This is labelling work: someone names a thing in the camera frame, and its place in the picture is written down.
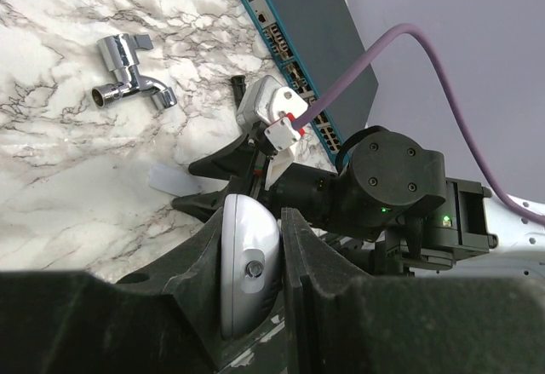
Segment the gray surface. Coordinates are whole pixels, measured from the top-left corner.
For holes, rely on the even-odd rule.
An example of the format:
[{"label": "gray surface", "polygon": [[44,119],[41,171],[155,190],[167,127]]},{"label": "gray surface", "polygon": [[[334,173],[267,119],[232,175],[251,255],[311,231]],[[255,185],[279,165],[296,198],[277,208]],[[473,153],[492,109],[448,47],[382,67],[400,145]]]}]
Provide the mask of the gray surface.
[{"label": "gray surface", "polygon": [[[315,89],[323,94],[363,53],[345,0],[270,1]],[[376,87],[368,70],[328,108],[343,140],[364,127]]]},{"label": "gray surface", "polygon": [[[369,47],[412,22],[440,52],[479,146],[513,195],[545,202],[545,0],[348,0]],[[447,174],[483,181],[421,48],[410,37],[373,63],[380,87],[371,124],[445,153]]]}]

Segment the red clip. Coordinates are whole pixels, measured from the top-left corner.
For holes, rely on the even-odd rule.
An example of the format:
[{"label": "red clip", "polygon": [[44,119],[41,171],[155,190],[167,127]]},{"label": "red clip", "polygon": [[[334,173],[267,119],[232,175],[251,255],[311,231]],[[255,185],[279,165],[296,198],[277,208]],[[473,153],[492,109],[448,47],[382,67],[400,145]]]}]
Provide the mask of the red clip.
[{"label": "red clip", "polygon": [[[295,120],[295,117],[294,115],[289,112],[288,114],[286,114],[286,117],[290,119],[290,121],[293,121]],[[297,131],[299,131],[299,134],[301,135],[301,137],[303,137],[305,135],[305,130],[304,129],[298,129]]]}]

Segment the faucet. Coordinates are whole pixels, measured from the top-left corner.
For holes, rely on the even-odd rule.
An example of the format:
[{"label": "faucet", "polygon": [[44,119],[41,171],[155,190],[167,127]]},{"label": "faucet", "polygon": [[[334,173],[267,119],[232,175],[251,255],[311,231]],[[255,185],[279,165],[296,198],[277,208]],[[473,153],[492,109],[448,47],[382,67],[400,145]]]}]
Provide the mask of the faucet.
[{"label": "faucet", "polygon": [[153,49],[149,35],[108,36],[98,42],[100,53],[109,72],[115,74],[117,84],[105,84],[94,87],[91,91],[93,101],[98,107],[109,106],[116,100],[142,93],[150,95],[157,109],[175,106],[174,91],[156,78],[141,76],[138,71],[136,49]]}]

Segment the round hole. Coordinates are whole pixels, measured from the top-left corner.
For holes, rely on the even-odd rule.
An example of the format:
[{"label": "round hole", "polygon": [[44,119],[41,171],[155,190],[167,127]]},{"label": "round hole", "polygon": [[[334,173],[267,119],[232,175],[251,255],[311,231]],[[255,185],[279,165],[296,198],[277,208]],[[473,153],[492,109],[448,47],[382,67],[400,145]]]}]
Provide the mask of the round hole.
[{"label": "round hole", "polygon": [[137,272],[137,273],[131,273],[131,274],[128,274],[127,276],[122,277],[118,281],[118,283],[123,285],[131,285],[133,283],[145,282],[146,280],[149,280],[149,279],[150,277],[147,273]]},{"label": "round hole", "polygon": [[93,91],[91,91],[91,95],[93,96],[93,101],[98,107],[104,106],[104,99],[102,98],[102,94],[99,90],[93,89]]}]

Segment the marble surface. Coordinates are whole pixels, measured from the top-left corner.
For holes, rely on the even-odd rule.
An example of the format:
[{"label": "marble surface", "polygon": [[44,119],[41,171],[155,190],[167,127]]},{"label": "marble surface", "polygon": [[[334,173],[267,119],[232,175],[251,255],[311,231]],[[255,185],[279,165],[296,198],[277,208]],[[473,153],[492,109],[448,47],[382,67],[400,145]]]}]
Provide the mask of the marble surface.
[{"label": "marble surface", "polygon": [[[136,97],[98,110],[110,83],[95,45],[148,33],[143,74],[178,106]],[[281,79],[239,0],[0,0],[0,269],[84,268],[115,281],[200,222],[147,186],[155,163],[185,168],[239,129],[228,79]],[[298,157],[330,168],[312,131]],[[211,181],[206,190],[215,190]]]}]

